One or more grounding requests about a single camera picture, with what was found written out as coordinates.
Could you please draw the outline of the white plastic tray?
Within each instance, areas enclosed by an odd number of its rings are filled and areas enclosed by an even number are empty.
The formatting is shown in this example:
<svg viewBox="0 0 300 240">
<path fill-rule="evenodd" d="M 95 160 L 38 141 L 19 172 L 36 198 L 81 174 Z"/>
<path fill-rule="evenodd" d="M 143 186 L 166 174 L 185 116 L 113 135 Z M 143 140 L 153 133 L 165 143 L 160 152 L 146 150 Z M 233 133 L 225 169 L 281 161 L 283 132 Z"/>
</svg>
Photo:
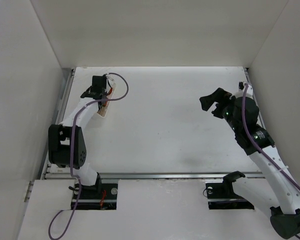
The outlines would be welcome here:
<svg viewBox="0 0 300 240">
<path fill-rule="evenodd" d="M 97 114 L 101 118 L 106 117 L 106 114 L 107 114 L 107 111 L 108 111 L 108 108 L 110 105 L 109 99 L 114 98 L 116 87 L 117 87 L 117 84 L 115 83 L 115 80 L 113 78 L 110 78 L 107 80 L 105 93 L 102 95 L 102 98 L 106 99 L 106 100 L 98 103 Z"/>
</svg>

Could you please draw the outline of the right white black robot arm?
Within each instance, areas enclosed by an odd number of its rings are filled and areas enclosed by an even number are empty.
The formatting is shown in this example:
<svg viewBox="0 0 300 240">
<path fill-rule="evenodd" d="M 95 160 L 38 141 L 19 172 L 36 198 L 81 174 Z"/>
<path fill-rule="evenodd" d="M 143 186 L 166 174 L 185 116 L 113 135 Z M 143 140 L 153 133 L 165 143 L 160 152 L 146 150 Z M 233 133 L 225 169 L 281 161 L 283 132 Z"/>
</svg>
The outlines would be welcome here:
<svg viewBox="0 0 300 240">
<path fill-rule="evenodd" d="M 235 94 L 217 88 L 199 101 L 203 111 L 215 105 L 212 115 L 228 123 L 237 144 L 261 170 L 273 191 L 266 192 L 244 173 L 234 171 L 225 175 L 222 182 L 207 183 L 207 198 L 221 199 L 223 204 L 230 205 L 249 203 L 269 219 L 281 238 L 299 238 L 300 185 L 283 163 L 271 135 L 258 124 L 260 109 L 253 98 L 252 86 L 240 82 Z"/>
</svg>

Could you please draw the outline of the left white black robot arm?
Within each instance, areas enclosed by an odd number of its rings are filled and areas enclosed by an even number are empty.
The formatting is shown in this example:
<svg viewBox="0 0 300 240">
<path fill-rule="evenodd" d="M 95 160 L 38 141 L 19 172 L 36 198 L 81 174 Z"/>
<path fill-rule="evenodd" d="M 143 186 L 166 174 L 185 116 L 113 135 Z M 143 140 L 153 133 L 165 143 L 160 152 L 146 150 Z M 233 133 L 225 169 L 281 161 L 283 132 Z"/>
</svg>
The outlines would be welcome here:
<svg viewBox="0 0 300 240">
<path fill-rule="evenodd" d="M 69 167 L 70 175 L 89 191 L 101 191 L 101 177 L 88 163 L 84 129 L 90 119 L 104 105 L 108 79 L 94 75 L 91 86 L 85 90 L 73 112 L 59 124 L 48 129 L 48 159 L 59 168 Z"/>
</svg>

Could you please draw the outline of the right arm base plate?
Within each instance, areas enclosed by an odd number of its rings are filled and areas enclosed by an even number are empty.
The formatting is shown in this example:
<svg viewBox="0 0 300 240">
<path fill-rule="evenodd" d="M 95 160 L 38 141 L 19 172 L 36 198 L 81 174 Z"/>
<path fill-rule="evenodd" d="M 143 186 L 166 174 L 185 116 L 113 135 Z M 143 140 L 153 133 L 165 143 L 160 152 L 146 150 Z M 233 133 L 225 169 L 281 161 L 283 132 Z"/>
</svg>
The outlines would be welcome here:
<svg viewBox="0 0 300 240">
<path fill-rule="evenodd" d="M 206 182 L 202 194 L 207 198 L 209 210 L 254 210 L 243 197 L 231 192 L 223 182 Z"/>
</svg>

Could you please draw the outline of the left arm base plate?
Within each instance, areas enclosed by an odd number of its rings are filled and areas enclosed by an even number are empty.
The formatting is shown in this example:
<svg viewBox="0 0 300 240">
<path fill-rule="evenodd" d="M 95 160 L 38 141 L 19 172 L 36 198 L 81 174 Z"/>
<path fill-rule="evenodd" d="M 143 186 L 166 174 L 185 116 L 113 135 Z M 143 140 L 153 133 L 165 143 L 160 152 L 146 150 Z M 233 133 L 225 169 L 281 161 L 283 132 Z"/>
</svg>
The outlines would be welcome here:
<svg viewBox="0 0 300 240">
<path fill-rule="evenodd" d="M 97 190 L 82 186 L 76 210 L 116 210 L 118 183 L 102 183 Z"/>
</svg>

